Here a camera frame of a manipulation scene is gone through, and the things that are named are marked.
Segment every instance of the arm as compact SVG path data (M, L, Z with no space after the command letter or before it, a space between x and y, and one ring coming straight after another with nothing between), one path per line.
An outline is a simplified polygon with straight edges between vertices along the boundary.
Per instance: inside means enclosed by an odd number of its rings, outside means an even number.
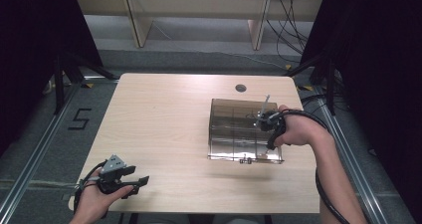
M286 106L280 106L282 112ZM283 143L309 144L316 156L316 168L320 183L332 205L349 223L366 223L353 188L338 158L333 137L315 121L298 115L286 115L286 132L279 136L275 145ZM321 202L322 223L338 223Z
M96 170L92 176L98 176L100 170ZM90 181L86 184L84 191L81 194L81 200L70 222L71 224L89 224L100 220L108 211L108 208L121 197L125 196L133 189L133 186L124 186L118 191L109 195L103 194L96 183Z

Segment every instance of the transparent box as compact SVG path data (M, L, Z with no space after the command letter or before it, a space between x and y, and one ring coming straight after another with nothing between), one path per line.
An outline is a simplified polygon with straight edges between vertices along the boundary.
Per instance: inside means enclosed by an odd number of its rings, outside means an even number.
M263 102L213 99L209 123L208 158L240 163L282 163L281 150L267 150L271 131L261 131L257 117ZM276 111L267 103L264 112Z

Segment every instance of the table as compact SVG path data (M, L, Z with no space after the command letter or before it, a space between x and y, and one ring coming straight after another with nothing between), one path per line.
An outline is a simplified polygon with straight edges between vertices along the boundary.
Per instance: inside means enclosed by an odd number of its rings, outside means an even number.
M246 86L239 93L235 87ZM300 108L288 77L124 74L81 173L117 154L149 175L139 193L109 211L150 213L317 213L311 148L284 146L283 164L210 160L212 99L269 102Z

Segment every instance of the person's left hand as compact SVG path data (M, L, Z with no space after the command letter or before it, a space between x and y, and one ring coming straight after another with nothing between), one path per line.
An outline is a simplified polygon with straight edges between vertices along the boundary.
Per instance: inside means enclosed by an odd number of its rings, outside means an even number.
M99 176L97 169L91 176ZM88 224L100 220L108 211L108 208L121 197L133 189L132 185L124 186L111 194L103 194L94 181L89 181L81 194L77 212L71 223Z

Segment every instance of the hand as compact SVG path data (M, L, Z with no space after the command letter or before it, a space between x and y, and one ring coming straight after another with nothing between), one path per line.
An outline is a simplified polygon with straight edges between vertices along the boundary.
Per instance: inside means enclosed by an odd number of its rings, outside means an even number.
M285 105L279 107L279 112L291 110ZM284 116L286 121L286 132L275 140L275 146L283 143L304 145L316 143L321 138L332 139L332 136L319 123L310 118L300 115L288 114Z
M97 169L92 176L99 176L100 169ZM100 220L108 211L108 208L121 197L128 194L133 186L124 186L111 194L103 194L94 181L86 184L81 194L81 200L71 223L88 224Z

